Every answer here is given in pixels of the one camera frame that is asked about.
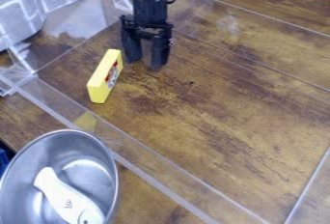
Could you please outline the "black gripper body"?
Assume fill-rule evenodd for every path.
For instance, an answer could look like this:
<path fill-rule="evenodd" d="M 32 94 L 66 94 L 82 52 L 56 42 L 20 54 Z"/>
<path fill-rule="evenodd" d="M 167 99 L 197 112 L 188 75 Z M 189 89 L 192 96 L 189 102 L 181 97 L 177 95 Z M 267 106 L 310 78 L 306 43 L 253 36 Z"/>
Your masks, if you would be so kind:
<path fill-rule="evenodd" d="M 133 38 L 141 29 L 159 29 L 157 34 L 147 34 L 145 37 L 159 36 L 168 40 L 172 25 L 167 22 L 167 6 L 173 0 L 132 0 L 132 15 L 120 17 L 122 31 Z"/>

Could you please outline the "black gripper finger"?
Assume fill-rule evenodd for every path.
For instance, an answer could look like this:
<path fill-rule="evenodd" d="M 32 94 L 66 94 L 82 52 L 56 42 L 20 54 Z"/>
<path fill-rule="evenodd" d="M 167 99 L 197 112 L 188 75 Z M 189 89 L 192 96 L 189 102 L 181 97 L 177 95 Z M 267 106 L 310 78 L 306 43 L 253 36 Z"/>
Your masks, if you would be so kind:
<path fill-rule="evenodd" d="M 127 55 L 127 61 L 133 63 L 141 59 L 141 44 L 133 30 L 128 28 L 121 29 L 121 42 Z"/>
<path fill-rule="evenodd" d="M 161 68 L 168 59 L 171 48 L 171 40 L 168 38 L 163 38 L 156 36 L 152 38 L 152 46 L 151 46 L 151 68 L 157 70 Z"/>

